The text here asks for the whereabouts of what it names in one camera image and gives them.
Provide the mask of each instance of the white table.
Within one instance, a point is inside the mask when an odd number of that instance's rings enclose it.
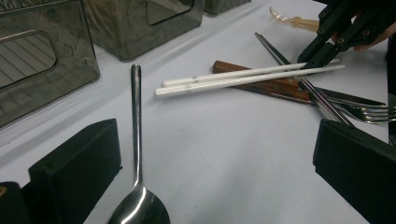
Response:
[[[315,34],[270,21],[269,6],[315,19],[310,0],[253,0],[121,63],[95,47],[101,78],[0,131],[0,181],[29,182],[27,169],[84,127],[115,118],[123,169],[86,223],[106,223],[132,190],[130,68],[143,70],[145,185],[164,202],[172,223],[365,223],[315,173],[312,156],[321,119],[309,105],[235,89],[155,99],[165,79],[211,73],[215,60],[252,68],[277,65],[254,36],[263,34],[293,63]],[[340,54],[346,69],[309,79],[317,86],[387,101],[381,44]],[[388,125],[351,120],[388,141]]]

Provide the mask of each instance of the robotic hand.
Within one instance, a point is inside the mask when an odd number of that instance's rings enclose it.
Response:
[[[396,22],[394,0],[315,0],[327,6],[320,12],[318,36],[306,47],[298,63],[305,68],[327,65],[339,52],[369,45]],[[351,23],[351,18],[360,13]],[[334,44],[327,42],[338,34]]]

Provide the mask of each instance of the silver spoon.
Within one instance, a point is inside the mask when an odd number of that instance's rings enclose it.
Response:
[[[161,200],[143,185],[142,172],[142,113],[141,69],[132,65],[132,122],[134,131],[134,188],[126,196],[108,221],[109,224],[170,223],[170,218]]]

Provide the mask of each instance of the transparent gray plastic bin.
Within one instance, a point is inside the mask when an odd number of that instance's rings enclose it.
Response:
[[[204,0],[84,0],[93,43],[131,61],[201,25]]]
[[[216,16],[248,2],[251,0],[205,0],[205,12]]]
[[[99,78],[78,0],[0,0],[0,127]]]

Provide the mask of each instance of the pair of chopsticks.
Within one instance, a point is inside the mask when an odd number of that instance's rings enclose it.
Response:
[[[338,59],[334,59],[331,63],[338,63]],[[276,67],[250,69],[244,71],[236,71],[229,73],[220,73],[215,75],[206,75],[200,77],[187,77],[180,79],[165,80],[161,84],[161,88],[154,91],[154,96],[163,98],[167,96],[176,96],[188,94],[197,91],[209,91],[219,88],[243,85],[253,82],[265,81],[282,77],[294,77],[319,72],[331,71],[344,68],[344,65],[326,66],[322,68],[310,68],[303,70],[306,63],[294,63],[280,65]]]

